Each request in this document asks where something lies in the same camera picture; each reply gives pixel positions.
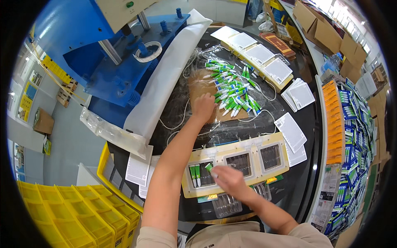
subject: floor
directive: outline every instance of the floor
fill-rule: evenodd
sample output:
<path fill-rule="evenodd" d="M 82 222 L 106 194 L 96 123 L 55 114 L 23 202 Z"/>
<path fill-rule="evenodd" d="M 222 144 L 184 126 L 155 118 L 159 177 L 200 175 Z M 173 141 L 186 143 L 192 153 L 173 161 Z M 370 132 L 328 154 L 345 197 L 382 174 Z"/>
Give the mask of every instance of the floor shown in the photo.
<path fill-rule="evenodd" d="M 84 99 L 88 97 L 81 85 L 77 86 L 75 93 Z M 98 166 L 105 140 L 95 136 L 80 121 L 81 110 L 81 105 L 72 99 L 67 108 L 58 101 L 55 105 L 51 155 L 44 156 L 44 185 L 76 185 L 80 163 Z"/>
<path fill-rule="evenodd" d="M 176 8 L 181 8 L 182 13 L 191 11 L 186 0 L 162 0 L 145 10 L 147 16 L 175 13 Z M 258 35 L 260 23 L 245 20 L 243 28 L 246 32 Z M 76 94 L 86 99 L 87 94 L 79 85 Z M 79 163 L 85 166 L 98 166 L 100 154 L 105 140 L 95 136 L 79 120 L 81 106 L 70 100 L 69 106 L 64 108 L 57 102 L 52 117 L 55 120 L 51 135 L 51 156 L 44 158 L 44 184 L 70 186 L 76 185 Z M 178 229 L 184 233 L 190 232 L 194 224 L 179 221 Z"/>

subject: wooden pallet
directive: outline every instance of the wooden pallet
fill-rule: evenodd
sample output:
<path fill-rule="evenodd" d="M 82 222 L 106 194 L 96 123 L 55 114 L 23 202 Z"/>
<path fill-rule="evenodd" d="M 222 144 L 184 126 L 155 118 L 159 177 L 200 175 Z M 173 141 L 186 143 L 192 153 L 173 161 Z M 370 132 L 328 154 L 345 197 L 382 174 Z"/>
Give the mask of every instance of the wooden pallet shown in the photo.
<path fill-rule="evenodd" d="M 62 86 L 65 87 L 65 88 L 67 88 L 67 89 L 69 89 L 69 90 L 71 90 L 72 92 L 74 92 L 74 91 L 76 90 L 78 84 L 79 84 L 79 83 L 78 83 L 76 80 L 72 79 L 72 80 L 70 81 L 69 84 L 62 83 Z M 57 96 L 56 96 L 56 99 L 57 99 L 65 108 L 68 107 L 69 101 L 70 101 L 70 96 L 69 96 L 69 93 L 68 93 L 68 92 L 65 92 L 64 89 L 62 89 L 62 88 L 59 89 L 58 94 L 57 94 Z"/>

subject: stack of packaged glue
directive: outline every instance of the stack of packaged glue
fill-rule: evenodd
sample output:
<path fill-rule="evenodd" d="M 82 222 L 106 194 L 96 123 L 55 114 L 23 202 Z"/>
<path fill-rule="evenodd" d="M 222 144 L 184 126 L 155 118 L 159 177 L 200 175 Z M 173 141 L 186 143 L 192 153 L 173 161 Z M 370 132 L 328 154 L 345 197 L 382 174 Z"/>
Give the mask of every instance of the stack of packaged glue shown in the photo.
<path fill-rule="evenodd" d="M 235 66 L 229 65 L 222 60 L 208 60 L 205 67 L 215 72 L 204 76 L 204 78 L 213 78 L 210 83 L 214 83 L 215 87 L 217 87 L 218 91 L 214 95 L 216 97 L 215 102 L 220 103 L 219 109 L 225 109 L 223 116 L 231 112 L 231 117 L 235 117 L 242 108 L 247 113 L 252 110 L 255 116 L 260 113 L 262 107 L 248 94 L 248 91 L 254 90 L 254 88 L 259 92 L 261 90 L 250 79 L 247 65 L 244 66 L 241 76 L 236 74 Z"/>

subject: plastic bag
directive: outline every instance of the plastic bag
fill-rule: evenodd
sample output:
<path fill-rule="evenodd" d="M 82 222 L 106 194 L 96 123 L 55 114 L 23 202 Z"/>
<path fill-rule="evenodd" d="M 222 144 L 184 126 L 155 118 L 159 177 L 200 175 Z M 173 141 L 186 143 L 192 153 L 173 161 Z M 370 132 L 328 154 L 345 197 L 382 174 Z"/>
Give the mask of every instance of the plastic bag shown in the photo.
<path fill-rule="evenodd" d="M 271 21 L 266 21 L 259 25 L 258 29 L 263 33 L 274 32 L 274 27 Z"/>
<path fill-rule="evenodd" d="M 256 17 L 256 22 L 257 23 L 261 23 L 266 19 L 266 12 L 262 12 L 260 13 L 257 17 Z"/>
<path fill-rule="evenodd" d="M 146 139 L 113 125 L 83 107 L 80 115 L 83 122 L 96 136 L 115 144 L 143 159 L 146 159 Z"/>

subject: jeans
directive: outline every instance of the jeans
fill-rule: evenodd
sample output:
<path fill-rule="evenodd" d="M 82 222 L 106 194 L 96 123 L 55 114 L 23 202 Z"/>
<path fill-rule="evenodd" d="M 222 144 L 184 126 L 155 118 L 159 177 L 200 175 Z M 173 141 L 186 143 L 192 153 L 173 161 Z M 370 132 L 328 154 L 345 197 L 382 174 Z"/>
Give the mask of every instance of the jeans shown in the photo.
<path fill-rule="evenodd" d="M 256 19 L 258 15 L 261 13 L 263 8 L 263 0 L 253 0 L 251 7 L 251 18 Z"/>

